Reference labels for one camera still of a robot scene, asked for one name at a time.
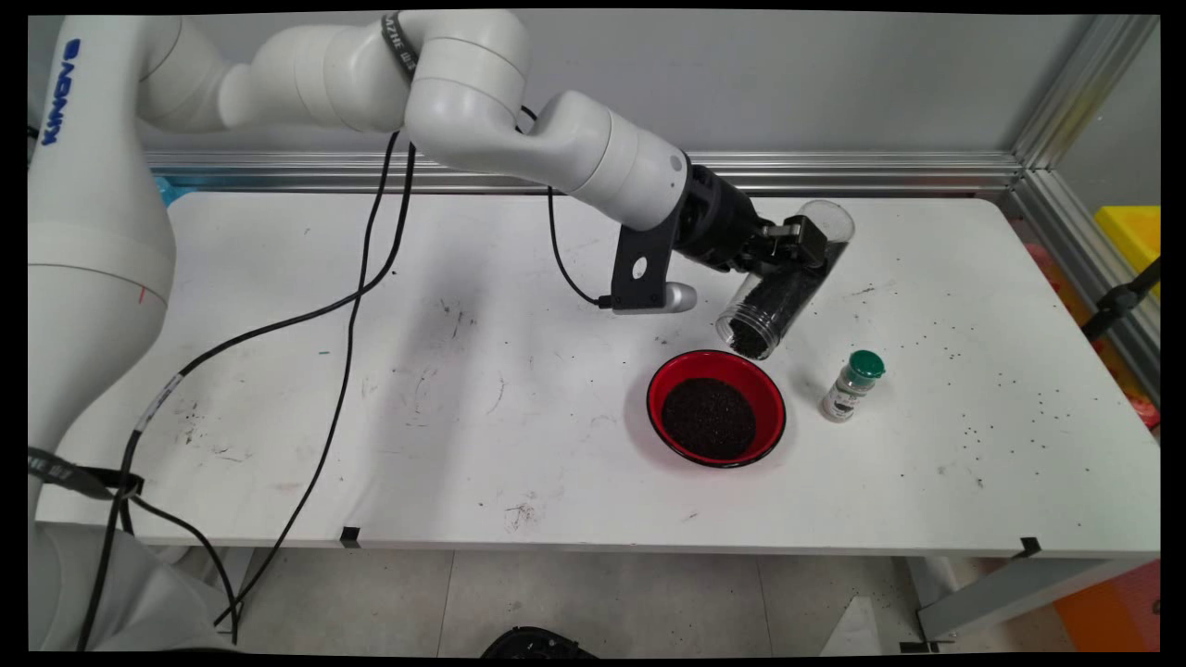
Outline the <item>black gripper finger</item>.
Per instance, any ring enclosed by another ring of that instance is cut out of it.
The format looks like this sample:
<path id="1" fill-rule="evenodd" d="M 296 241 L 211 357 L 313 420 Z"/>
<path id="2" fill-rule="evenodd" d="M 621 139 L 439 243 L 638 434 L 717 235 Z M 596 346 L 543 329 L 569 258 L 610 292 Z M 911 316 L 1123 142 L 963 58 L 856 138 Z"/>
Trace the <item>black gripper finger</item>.
<path id="1" fill-rule="evenodd" d="M 767 277 L 776 271 L 821 269 L 825 266 L 825 233 L 805 214 L 796 214 L 774 224 L 759 218 L 758 274 Z"/>

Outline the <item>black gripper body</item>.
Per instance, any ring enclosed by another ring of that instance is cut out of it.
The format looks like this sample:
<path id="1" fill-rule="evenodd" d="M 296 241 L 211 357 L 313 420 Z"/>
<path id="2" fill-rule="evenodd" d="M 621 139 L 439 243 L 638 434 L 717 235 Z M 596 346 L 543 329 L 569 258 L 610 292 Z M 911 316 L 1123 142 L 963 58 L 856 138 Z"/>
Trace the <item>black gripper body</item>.
<path id="1" fill-rule="evenodd" d="M 752 240 L 765 220 L 750 198 L 709 169 L 693 165 L 677 214 L 674 250 L 715 271 L 755 271 Z"/>

